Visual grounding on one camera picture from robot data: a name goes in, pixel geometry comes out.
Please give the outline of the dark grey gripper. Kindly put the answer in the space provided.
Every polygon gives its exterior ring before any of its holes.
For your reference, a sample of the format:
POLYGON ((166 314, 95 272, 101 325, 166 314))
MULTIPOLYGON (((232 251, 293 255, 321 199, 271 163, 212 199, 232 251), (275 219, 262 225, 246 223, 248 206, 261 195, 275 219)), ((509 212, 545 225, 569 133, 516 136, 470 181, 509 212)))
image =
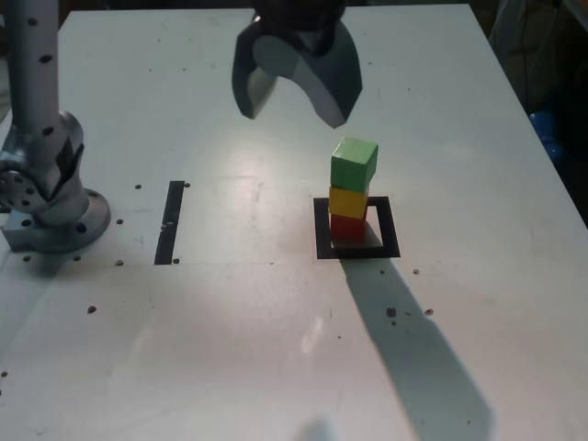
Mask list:
POLYGON ((252 21, 236 39, 232 91, 241 114, 256 119, 281 77, 327 125, 344 125, 363 88, 356 45, 341 22, 345 2, 260 0, 254 10, 276 35, 262 36, 261 22, 252 21))

